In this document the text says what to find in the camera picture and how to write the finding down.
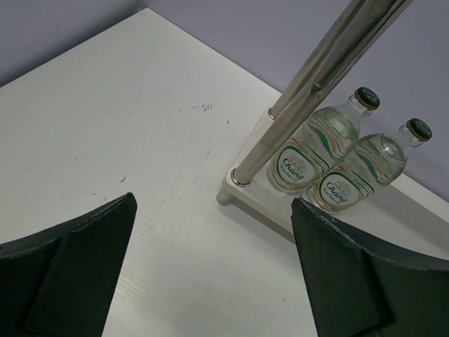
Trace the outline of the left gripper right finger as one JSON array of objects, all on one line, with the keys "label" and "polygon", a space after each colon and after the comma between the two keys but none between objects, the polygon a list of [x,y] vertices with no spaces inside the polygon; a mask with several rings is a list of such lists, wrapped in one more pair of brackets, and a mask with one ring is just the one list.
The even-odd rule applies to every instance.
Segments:
[{"label": "left gripper right finger", "polygon": [[411,251],[302,198],[291,223],[319,336],[447,336],[448,261]]}]

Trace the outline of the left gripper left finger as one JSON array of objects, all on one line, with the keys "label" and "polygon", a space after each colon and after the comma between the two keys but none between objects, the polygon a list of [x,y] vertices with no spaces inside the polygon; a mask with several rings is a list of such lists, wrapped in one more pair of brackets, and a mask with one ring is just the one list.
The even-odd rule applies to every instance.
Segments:
[{"label": "left gripper left finger", "polygon": [[129,192],[1,244],[1,335],[101,336],[136,213]]}]

